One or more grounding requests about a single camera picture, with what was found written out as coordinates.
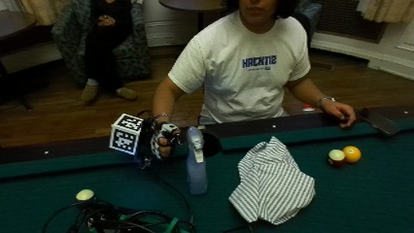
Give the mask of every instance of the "fiducial marker cube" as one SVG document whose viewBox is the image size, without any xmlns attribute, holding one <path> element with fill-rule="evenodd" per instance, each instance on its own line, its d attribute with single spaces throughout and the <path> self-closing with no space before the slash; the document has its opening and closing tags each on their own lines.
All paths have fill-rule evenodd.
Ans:
<svg viewBox="0 0 414 233">
<path fill-rule="evenodd" d="M 144 119 L 122 114 L 112 125 L 112 138 L 109 147 L 129 154 L 134 154 Z"/>
</svg>

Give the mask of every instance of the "billiard ball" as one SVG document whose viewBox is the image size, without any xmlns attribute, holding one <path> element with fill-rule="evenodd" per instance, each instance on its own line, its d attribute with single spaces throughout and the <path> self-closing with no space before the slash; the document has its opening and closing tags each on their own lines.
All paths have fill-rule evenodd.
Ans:
<svg viewBox="0 0 414 233">
<path fill-rule="evenodd" d="M 90 189 L 82 189 L 76 194 L 77 201 L 89 201 L 94 197 L 94 192 Z"/>
<path fill-rule="evenodd" d="M 361 150 L 354 146 L 347 146 L 342 149 L 345 152 L 345 161 L 347 163 L 354 163 L 361 159 Z"/>
<path fill-rule="evenodd" d="M 345 152 L 342 150 L 331 150 L 327 154 L 327 162 L 333 167 L 345 165 Z"/>
</svg>

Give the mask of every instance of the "person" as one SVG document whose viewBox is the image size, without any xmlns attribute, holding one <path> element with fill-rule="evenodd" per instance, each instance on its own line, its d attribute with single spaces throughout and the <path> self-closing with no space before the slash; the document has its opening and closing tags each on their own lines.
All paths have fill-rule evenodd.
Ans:
<svg viewBox="0 0 414 233">
<path fill-rule="evenodd" d="M 194 36 L 154 92 L 152 148 L 161 159 L 172 152 L 165 132 L 178 132 L 170 122 L 174 102 L 201 86 L 200 124 L 286 116 L 285 87 L 301 102 L 343 120 L 342 128 L 355 122 L 353 107 L 334 101 L 306 77 L 306 34 L 290 17 L 298 1 L 226 2 L 235 11 Z"/>
<path fill-rule="evenodd" d="M 86 85 L 81 100 L 90 102 L 97 96 L 98 86 L 126 100 L 137 94 L 122 85 L 117 70 L 113 48 L 132 33 L 130 0 L 90 0 L 93 26 L 85 41 Z"/>
</svg>

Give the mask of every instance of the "dark hair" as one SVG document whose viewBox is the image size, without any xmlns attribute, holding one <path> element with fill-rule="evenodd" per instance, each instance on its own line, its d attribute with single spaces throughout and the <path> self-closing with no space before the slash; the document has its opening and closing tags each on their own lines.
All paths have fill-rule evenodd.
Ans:
<svg viewBox="0 0 414 233">
<path fill-rule="evenodd" d="M 225 0 L 225 5 L 229 12 L 234 12 L 239 9 L 238 0 Z M 298 6 L 299 0 L 278 0 L 277 1 L 277 9 L 273 17 L 286 18 L 293 15 L 295 12 L 295 8 Z"/>
</svg>

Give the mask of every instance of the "yellow ball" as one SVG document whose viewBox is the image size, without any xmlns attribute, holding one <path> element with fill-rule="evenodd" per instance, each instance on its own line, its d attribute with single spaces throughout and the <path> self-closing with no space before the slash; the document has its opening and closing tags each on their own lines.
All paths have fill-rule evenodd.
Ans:
<svg viewBox="0 0 414 233">
<path fill-rule="evenodd" d="M 347 146 L 342 149 L 345 152 L 345 161 L 347 163 L 354 163 L 361 159 L 361 150 L 354 146 Z"/>
</svg>

